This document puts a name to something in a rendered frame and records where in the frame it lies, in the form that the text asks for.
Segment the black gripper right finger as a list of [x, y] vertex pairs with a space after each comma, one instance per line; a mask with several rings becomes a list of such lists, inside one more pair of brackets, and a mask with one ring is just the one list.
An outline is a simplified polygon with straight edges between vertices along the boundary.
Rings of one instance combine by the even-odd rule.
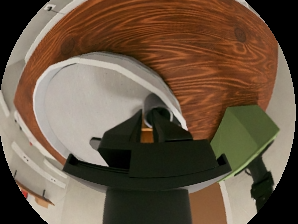
[[191, 132], [161, 116], [155, 109], [152, 109], [152, 133], [153, 143], [194, 140]]

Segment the orange cylinder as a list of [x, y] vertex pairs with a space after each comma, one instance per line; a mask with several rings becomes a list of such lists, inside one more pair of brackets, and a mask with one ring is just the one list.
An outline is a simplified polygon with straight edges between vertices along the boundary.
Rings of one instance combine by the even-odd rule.
[[[143, 131], [146, 130], [146, 131]], [[147, 131], [151, 130], [151, 131]], [[152, 128], [147, 126], [144, 123], [144, 120], [142, 120], [142, 137], [141, 137], [141, 142], [144, 143], [153, 143], [153, 133], [152, 133]]]

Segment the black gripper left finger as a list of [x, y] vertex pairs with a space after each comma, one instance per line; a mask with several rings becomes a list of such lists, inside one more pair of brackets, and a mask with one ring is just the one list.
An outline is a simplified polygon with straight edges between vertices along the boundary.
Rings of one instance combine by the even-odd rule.
[[[127, 120], [104, 132], [102, 139], [141, 142], [143, 114], [140, 109]], [[137, 133], [138, 132], [138, 133]], [[136, 136], [137, 134], [137, 136]]]

